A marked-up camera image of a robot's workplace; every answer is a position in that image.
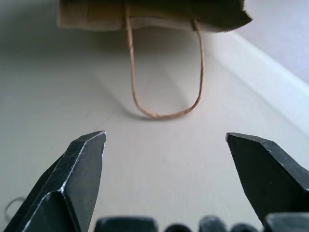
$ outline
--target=white floor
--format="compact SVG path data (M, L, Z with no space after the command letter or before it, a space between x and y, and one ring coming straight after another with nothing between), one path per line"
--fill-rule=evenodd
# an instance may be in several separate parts
M274 140L309 169L308 137L210 55L200 106L181 119L152 121L131 97L125 33L57 29L54 20L54 10L25 17L0 40L0 211L26 196L72 140L98 130L108 141L90 231L111 215L152 216L160 231L173 222L197 231L204 215L260 228L227 132ZM134 39L144 104L160 113L192 104L195 35L146 29ZM5 226L0 216L0 230Z

